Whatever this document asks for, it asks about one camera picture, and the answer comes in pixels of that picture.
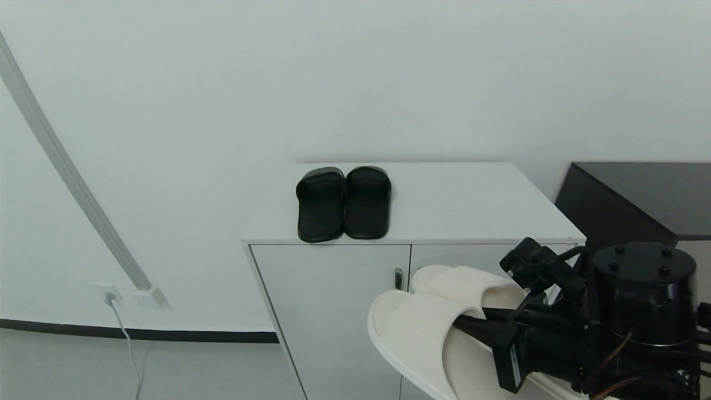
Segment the slide sandal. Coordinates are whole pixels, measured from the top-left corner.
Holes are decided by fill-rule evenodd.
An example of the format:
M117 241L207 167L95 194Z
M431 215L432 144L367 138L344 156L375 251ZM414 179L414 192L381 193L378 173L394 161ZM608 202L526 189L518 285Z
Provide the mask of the slide sandal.
M475 310L480 310L482 307L514 310L526 297L523 289L513 280L465 266L428 265L417 270L410 284L415 293L451 298L473 305ZM478 314L470 311L464 314L486 319L483 313ZM477 342L485 347L489 354L491 353L490 347ZM562 391L579 396L578 393L569 389L570 383L540 372L532 372L527 379L538 386L556 385Z
M299 238L307 243L336 239L343 234L343 172L335 167L310 171L296 186L299 199Z
M585 397L557 385L526 380L517 394L498 386L496 367L484 346L455 327L454 320L481 308L427 293L383 293L370 307L368 332L381 355L435 400L573 400Z
M358 167L346 177L344 230L354 239L379 239L390 225L390 178L377 167Z

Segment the gray floor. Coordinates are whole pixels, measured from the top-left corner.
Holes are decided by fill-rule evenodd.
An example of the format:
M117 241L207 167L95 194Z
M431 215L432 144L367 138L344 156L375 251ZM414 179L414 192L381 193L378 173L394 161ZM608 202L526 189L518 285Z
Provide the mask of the gray floor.
M278 344L134 343L143 399L298 399ZM132 400L126 340L0 330L0 398Z

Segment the plug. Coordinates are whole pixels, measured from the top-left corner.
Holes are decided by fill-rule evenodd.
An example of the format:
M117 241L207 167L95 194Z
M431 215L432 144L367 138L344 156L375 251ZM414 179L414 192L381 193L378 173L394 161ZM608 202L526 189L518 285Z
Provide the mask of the plug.
M111 293L111 292L106 292L106 294L104 294L104 302L105 302L108 306L113 307L114 305L113 305L111 302L114 301L114 300L116 300L116 295L115 295L115 294L113 294L113 293Z

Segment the white cabinet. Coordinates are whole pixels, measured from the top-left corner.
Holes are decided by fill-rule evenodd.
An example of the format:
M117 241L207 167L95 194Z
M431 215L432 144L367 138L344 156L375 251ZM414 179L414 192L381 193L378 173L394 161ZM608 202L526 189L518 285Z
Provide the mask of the white cabinet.
M296 234L294 187L308 171L362 164L297 164L284 172L243 236L274 328L308 400L427 400L378 354L366 317L419 267L499 260L526 236L557 253L583 235L510 163L377 163L392 181L390 230L376 241L316 245Z

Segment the cabinet handle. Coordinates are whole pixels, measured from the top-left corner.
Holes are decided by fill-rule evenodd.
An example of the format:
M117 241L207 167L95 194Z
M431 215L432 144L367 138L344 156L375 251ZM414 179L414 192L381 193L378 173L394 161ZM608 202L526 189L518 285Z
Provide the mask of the cabinet handle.
M395 289L402 290L402 269L395 269Z

